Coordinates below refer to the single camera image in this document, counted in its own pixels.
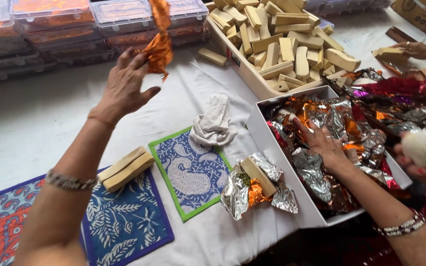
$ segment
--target hand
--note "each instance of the hand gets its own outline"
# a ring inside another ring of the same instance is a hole
[[[343,143],[340,140],[332,138],[326,126],[320,129],[315,123],[310,121],[309,126],[313,130],[312,133],[298,118],[294,118],[293,122],[302,133],[305,141],[307,141],[310,150],[323,157],[323,163],[327,172],[336,174],[346,169],[346,165],[353,166],[343,152]]]
[[[141,93],[142,80],[148,69],[147,58],[145,53],[140,53],[131,60],[132,52],[131,47],[120,55],[116,66],[109,72],[103,97],[91,111],[112,124],[139,110],[160,92],[159,87],[152,87]]]
[[[410,57],[426,60],[426,45],[421,42],[418,43],[409,43],[407,46],[407,42],[398,43],[396,45],[392,45],[391,48],[403,48],[403,52],[405,55]]]

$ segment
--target green fabric border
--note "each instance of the green fabric border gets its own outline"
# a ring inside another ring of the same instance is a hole
[[[189,214],[185,214],[185,212],[182,210],[182,207],[180,206],[180,203],[178,202],[177,199],[177,195],[175,194],[175,189],[172,186],[172,183],[170,182],[169,176],[167,175],[167,172],[165,172],[164,166],[162,165],[159,156],[157,155],[157,151],[155,150],[155,146],[166,141],[169,140],[173,137],[176,137],[180,134],[183,134],[189,130],[192,129],[192,126],[189,126],[188,128],[184,129],[184,130],[180,130],[179,132],[176,132],[174,134],[168,135],[167,137],[161,138],[160,140],[157,141],[153,141],[150,142],[148,144],[149,146],[149,150],[152,153],[152,156],[154,157],[157,167],[159,167],[160,172],[162,173],[162,177],[164,178],[165,184],[167,184],[167,187],[169,188],[170,191],[170,195],[172,196],[173,200],[174,200],[174,204],[175,207],[177,208],[178,213],[180,214],[182,221],[186,222],[188,219],[194,217],[195,215],[198,215],[199,213],[201,213],[202,211],[206,210],[207,208],[209,208],[211,205],[217,203],[220,201],[220,196],[212,199],[211,201],[203,204],[202,206],[200,206],[199,208],[195,209],[194,211],[190,212]],[[223,154],[223,152],[220,150],[220,147],[218,146],[214,146],[216,152],[218,154],[220,154],[220,157],[223,159],[224,163],[226,164],[226,166],[228,167],[228,169],[231,171],[231,165],[228,162],[228,160],[226,159],[225,155]]]

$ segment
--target table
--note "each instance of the table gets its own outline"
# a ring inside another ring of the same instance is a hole
[[[362,67],[390,72],[371,50],[394,44],[384,33],[396,26],[421,40],[426,35],[393,10],[332,18],[333,37],[345,50],[362,60]],[[175,52],[162,91],[134,114],[123,118],[108,143],[99,168],[113,164],[138,146],[175,133],[205,112],[210,95],[226,94],[230,124],[240,132],[222,149],[231,164],[257,152],[246,121],[257,97],[227,65],[219,67],[197,58],[199,48]],[[426,67],[426,61],[417,62]],[[81,129],[89,110],[101,98],[114,63],[70,68],[0,84],[0,190],[47,172],[60,159]],[[148,75],[143,90],[160,85],[160,77]],[[239,265],[298,230],[289,213],[259,204],[240,221],[234,221],[222,205],[215,204],[182,223],[157,167],[154,179],[165,206],[175,241],[129,265]]]

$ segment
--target silver bracelet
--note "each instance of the silver bracelet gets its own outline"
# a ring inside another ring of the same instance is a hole
[[[77,179],[62,174],[54,174],[52,169],[45,176],[45,182],[56,187],[70,190],[92,190],[97,183],[97,179]]]

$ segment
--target white cloth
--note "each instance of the white cloth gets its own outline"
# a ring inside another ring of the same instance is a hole
[[[204,146],[223,146],[230,142],[238,133],[229,126],[228,102],[230,99],[224,94],[213,94],[210,97],[208,110],[193,119],[190,136]]]
[[[426,36],[391,9],[327,19],[336,25],[332,37],[362,60],[362,67],[382,69],[386,77],[391,72],[370,52],[395,43],[385,32],[396,26],[418,41]],[[197,62],[196,50],[175,52],[162,91],[148,105],[121,120],[99,168],[190,126],[194,116],[204,113],[202,108],[208,105],[211,94],[230,98],[231,124],[246,122],[257,97],[229,64],[220,67],[201,58]],[[101,98],[114,65],[71,68],[0,85],[0,190],[37,177],[56,164]],[[159,77],[148,75],[142,87],[159,84]],[[232,164],[258,152],[244,128],[222,150]],[[239,265],[298,229],[292,215],[269,204],[254,206],[239,221],[234,221],[221,204],[215,204],[183,223],[159,169],[151,169],[175,240],[130,266]]]

